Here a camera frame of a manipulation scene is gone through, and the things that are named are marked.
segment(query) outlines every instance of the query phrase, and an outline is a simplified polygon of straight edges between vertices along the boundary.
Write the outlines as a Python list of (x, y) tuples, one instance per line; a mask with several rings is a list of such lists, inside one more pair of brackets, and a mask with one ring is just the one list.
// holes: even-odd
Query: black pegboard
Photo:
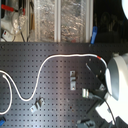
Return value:
[[(54, 44), (54, 43), (0, 43), (0, 69), (9, 73), (24, 98), (31, 96), (36, 77), (42, 62), (54, 54), (93, 53), (107, 62), (113, 52), (126, 53), (127, 44)], [(76, 122), (86, 119), (86, 112), (96, 100), (82, 98), (82, 88), (95, 89), (100, 83), (87, 69), (90, 57), (53, 58), (42, 68), (38, 88), (30, 102), (23, 102), (13, 90), (13, 103), (10, 111), (4, 115), (3, 128), (76, 128)], [(102, 62), (91, 58), (92, 63), (104, 70)], [(77, 72), (77, 90), (70, 91), (70, 71)], [(29, 108), (36, 99), (43, 97), (45, 105), (32, 114)], [(9, 88), (0, 78), (0, 111), (9, 104)], [(96, 124), (103, 120), (94, 113)]]

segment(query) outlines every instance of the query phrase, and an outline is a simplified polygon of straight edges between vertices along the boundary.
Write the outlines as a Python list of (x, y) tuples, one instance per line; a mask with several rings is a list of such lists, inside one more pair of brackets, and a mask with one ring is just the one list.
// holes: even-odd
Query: black object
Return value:
[(78, 128), (95, 128), (95, 122), (92, 120), (77, 121)]
[[(5, 0), (1, 0), (1, 5), (4, 4), (5, 5)], [(1, 9), (1, 19), (4, 18), (5, 15), (5, 10)]]
[(23, 0), (19, 0), (19, 10), (22, 8)]

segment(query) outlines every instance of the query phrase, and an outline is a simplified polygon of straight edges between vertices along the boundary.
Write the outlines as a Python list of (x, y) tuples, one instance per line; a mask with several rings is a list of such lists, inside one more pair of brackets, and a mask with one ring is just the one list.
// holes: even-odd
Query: table surface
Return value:
[[(124, 54), (128, 44), (67, 44), (67, 43), (0, 43), (0, 69), (11, 75), (20, 94), (29, 98), (36, 83), (40, 65), (55, 54), (97, 54), (108, 62), (112, 53)], [(82, 88), (97, 89), (100, 82), (86, 67), (91, 61), (104, 71), (103, 63), (92, 57), (53, 58), (42, 68), (36, 94), (29, 102), (18, 97), (14, 86), (13, 102), (10, 111), (4, 115), (6, 123), (1, 128), (76, 128), (76, 122), (87, 119), (87, 111), (96, 100), (82, 98)], [(70, 71), (76, 71), (76, 91), (70, 90)], [(45, 105), (34, 114), (29, 110), (36, 100), (43, 97)], [(0, 111), (9, 104), (9, 88), (0, 77)], [(103, 119), (94, 111), (97, 126)], [(119, 120), (119, 126), (127, 125)]]

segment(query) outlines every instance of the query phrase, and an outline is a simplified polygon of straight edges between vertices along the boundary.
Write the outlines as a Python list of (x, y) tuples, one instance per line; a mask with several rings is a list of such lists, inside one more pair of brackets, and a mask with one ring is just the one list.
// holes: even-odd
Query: white cable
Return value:
[[(2, 70), (0, 70), (0, 73), (3, 73), (4, 75), (6, 75), (6, 76), (11, 80), (11, 82), (13, 83), (13, 85), (14, 85), (14, 87), (15, 87), (15, 89), (16, 89), (16, 91), (17, 91), (17, 94), (18, 94), (18, 96), (20, 97), (20, 99), (27, 102), (27, 101), (30, 101), (30, 100), (33, 98), (33, 96), (35, 95), (36, 88), (37, 88), (38, 82), (39, 82), (40, 72), (41, 72), (41, 70), (42, 70), (43, 65), (44, 65), (49, 59), (55, 58), (55, 57), (66, 57), (66, 58), (69, 58), (69, 57), (86, 57), (86, 56), (98, 58), (99, 60), (101, 60), (101, 61), (104, 63), (105, 68), (107, 68), (107, 64), (106, 64), (105, 60), (104, 60), (103, 58), (101, 58), (101, 57), (95, 55), (95, 54), (72, 54), (72, 55), (53, 55), (53, 56), (50, 56), (50, 57), (46, 58), (46, 59), (44, 60), (44, 62), (41, 64), (40, 69), (39, 69), (39, 71), (38, 71), (37, 80), (36, 80), (36, 85), (35, 85), (33, 94), (32, 94), (32, 96), (31, 96), (30, 98), (28, 98), (28, 99), (22, 98), (22, 96), (20, 95), (19, 90), (18, 90), (18, 88), (17, 88), (17, 86), (16, 86), (14, 80), (11, 78), (11, 76), (10, 76), (8, 73), (6, 73), (5, 71), (2, 71)], [(7, 82), (8, 82), (8, 84), (9, 84), (9, 88), (10, 88), (10, 93), (11, 93), (11, 94), (10, 94), (10, 97), (12, 97), (12, 90), (11, 90), (11, 87), (10, 87), (10, 83), (9, 83), (8, 80), (7, 80)]]
[(0, 115), (6, 114), (10, 110), (11, 104), (12, 104), (12, 88), (11, 88), (11, 84), (10, 84), (9, 80), (7, 79), (7, 77), (5, 75), (3, 75), (3, 78), (7, 81), (8, 85), (9, 85), (9, 90), (10, 90), (10, 103), (9, 103), (9, 106), (8, 106), (7, 110), (4, 111), (4, 112), (0, 112)]

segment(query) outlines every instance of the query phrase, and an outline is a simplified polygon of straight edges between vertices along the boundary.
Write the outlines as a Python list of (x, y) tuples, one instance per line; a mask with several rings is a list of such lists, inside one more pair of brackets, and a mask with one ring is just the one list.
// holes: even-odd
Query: white object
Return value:
[(18, 88), (17, 88), (17, 86), (16, 86), (14, 80), (12, 79), (12, 77), (11, 77), (8, 73), (6, 73), (5, 71), (0, 70), (0, 73), (3, 73), (3, 74), (4, 74), (4, 75), (3, 75), (3, 78), (8, 82), (9, 89), (10, 89), (10, 104), (9, 104), (9, 106), (8, 106), (8, 109), (7, 109), (5, 112), (0, 112), (0, 115), (6, 114), (6, 113), (9, 111), (9, 109), (11, 108), (11, 104), (12, 104), (12, 89), (11, 89), (11, 85), (10, 85), (9, 80), (10, 80), (10, 81), (12, 82), (12, 84), (14, 85), (14, 87), (15, 87), (15, 89), (16, 89), (16, 92), (17, 92), (17, 94), (18, 94), (18, 96), (19, 96), (19, 98), (20, 98), (22, 101), (28, 102), (28, 101), (30, 101), (30, 100), (34, 97), (34, 95), (35, 95), (36, 88), (37, 88), (37, 86), (38, 86), (38, 82), (39, 82), (39, 78), (40, 78), (40, 72), (41, 72), (41, 70), (42, 70), (44, 64), (45, 64), (49, 59), (56, 58), (56, 57), (65, 57), (65, 58), (69, 58), (69, 57), (89, 57), (89, 56), (90, 56), (90, 57), (98, 58), (99, 60), (101, 60), (101, 61), (104, 63), (105, 68), (107, 68), (107, 64), (106, 64), (105, 60), (102, 59), (102, 58), (100, 58), (99, 56), (97, 56), (97, 55), (95, 55), (95, 54), (53, 55), (53, 56), (49, 56), (48, 58), (46, 58), (46, 59), (44, 60), (44, 62), (41, 64), (40, 68), (39, 68), (39, 71), (38, 71), (38, 74), (37, 74), (36, 85), (35, 85), (33, 94), (32, 94), (31, 97), (28, 98), (28, 99), (25, 99), (25, 98), (23, 98), (23, 97), (20, 95), (19, 90), (18, 90)]
[[(107, 69), (106, 81), (109, 93), (107, 93), (105, 99), (110, 105), (114, 117), (116, 118), (119, 116), (125, 123), (128, 124), (128, 54), (114, 57), (112, 60), (110, 60), (110, 62), (112, 61), (115, 64), (112, 65), (111, 63), (109, 67), (117, 67), (117, 70), (115, 70), (114, 73), (118, 72), (118, 75), (112, 74), (113, 68), (110, 68), (111, 70)], [(105, 105), (105, 103), (103, 103), (101, 106), (98, 106), (96, 110), (99, 115), (107, 122), (112, 121), (112, 117), (110, 117), (108, 107)]]
[(4, 30), (2, 37), (7, 41), (7, 42), (12, 42), (14, 39), (14, 35), (11, 35), (8, 31)]
[(128, 19), (128, 0), (122, 0), (122, 7), (125, 13), (125, 16)]

